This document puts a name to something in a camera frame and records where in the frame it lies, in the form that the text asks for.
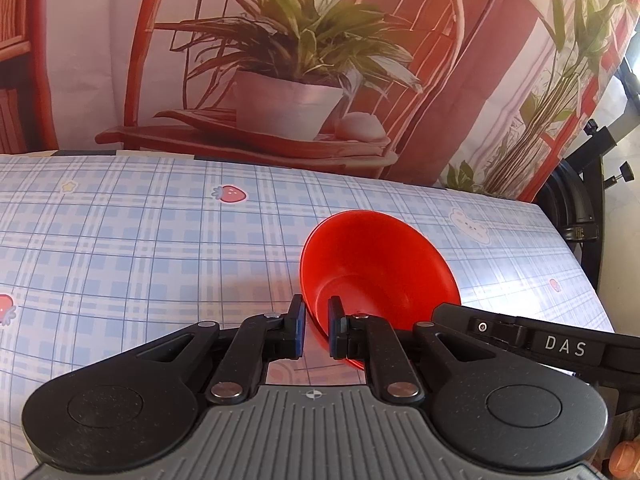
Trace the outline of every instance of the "black knob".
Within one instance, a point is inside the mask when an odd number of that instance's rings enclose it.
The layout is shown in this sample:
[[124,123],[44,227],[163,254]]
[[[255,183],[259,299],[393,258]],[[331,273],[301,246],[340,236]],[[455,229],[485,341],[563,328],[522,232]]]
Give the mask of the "black knob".
[[620,174],[622,175],[622,178],[625,179],[625,182],[630,182],[635,179],[634,172],[631,170],[631,166],[628,162],[625,162],[620,166]]
[[597,131],[598,131],[598,123],[593,119],[589,119],[587,123],[584,125],[584,132],[588,136],[592,136]]

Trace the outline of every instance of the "printed backdrop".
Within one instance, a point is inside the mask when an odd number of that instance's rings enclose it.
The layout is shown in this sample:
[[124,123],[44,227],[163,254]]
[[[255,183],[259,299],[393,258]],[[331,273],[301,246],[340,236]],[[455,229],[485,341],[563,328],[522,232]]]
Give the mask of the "printed backdrop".
[[0,152],[147,148],[532,200],[639,0],[0,0]]

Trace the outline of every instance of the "blue plaid pattern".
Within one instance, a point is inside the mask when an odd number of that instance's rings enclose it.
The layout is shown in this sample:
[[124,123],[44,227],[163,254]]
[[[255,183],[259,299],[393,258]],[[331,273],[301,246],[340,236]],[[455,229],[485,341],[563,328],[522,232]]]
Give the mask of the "blue plaid pattern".
[[[65,183],[76,187],[64,192]],[[224,203],[218,186],[247,199]],[[324,218],[374,209],[427,237],[463,304],[610,331],[588,280],[536,206],[310,171],[138,156],[0,158],[0,479],[35,465],[20,410],[40,384],[202,319],[286,311],[300,251]],[[454,209],[486,230],[478,241]],[[561,286],[554,290],[549,280]],[[361,383],[308,326],[305,355],[270,381]]]

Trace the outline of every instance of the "green plant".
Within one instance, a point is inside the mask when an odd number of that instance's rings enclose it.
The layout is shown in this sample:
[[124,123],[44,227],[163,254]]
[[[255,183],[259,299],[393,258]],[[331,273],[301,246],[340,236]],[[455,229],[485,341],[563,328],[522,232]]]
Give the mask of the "green plant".
[[196,67],[187,79],[208,71],[216,77],[200,101],[231,69],[311,84],[342,86],[353,94],[362,83],[382,94],[391,82],[422,91],[406,67],[412,55],[396,44],[411,24],[376,6],[347,0],[235,0],[241,16],[158,23],[156,28],[192,33],[172,50],[193,47]]
[[474,170],[466,160],[460,162],[460,167],[456,169],[449,164],[447,171],[447,188],[469,193],[484,193],[484,188],[474,181]]
[[587,71],[598,75],[600,60],[611,42],[610,20],[625,0],[575,0],[573,34],[569,35],[564,0],[551,1],[553,25],[542,20],[556,47],[549,80],[543,91],[531,91],[520,107],[525,126],[522,136],[503,153],[499,148],[491,167],[486,168],[484,188],[490,193],[504,195],[523,182],[540,154],[540,135],[576,112],[581,81]]

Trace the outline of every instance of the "potted plant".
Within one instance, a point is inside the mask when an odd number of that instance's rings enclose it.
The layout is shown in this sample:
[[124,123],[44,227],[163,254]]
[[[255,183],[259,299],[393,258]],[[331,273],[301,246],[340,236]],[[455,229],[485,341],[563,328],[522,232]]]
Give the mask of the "potted plant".
[[546,149],[541,137],[553,135],[554,124],[581,117],[582,86],[600,75],[602,57],[614,39],[611,18],[625,1],[575,0],[573,23],[567,24],[564,0],[551,0],[554,22],[542,20],[555,46],[548,80],[524,99],[520,106],[524,131],[514,140],[505,136],[494,151],[484,170],[483,190],[496,196],[516,195],[540,160],[541,146]]
[[201,107],[220,78],[236,70],[241,130],[312,140],[345,96],[361,85],[381,94],[391,82],[421,92],[407,65],[412,55],[393,38],[411,24],[376,6],[347,0],[235,0],[240,16],[160,23],[192,33],[172,47],[199,47],[187,78],[213,71]]

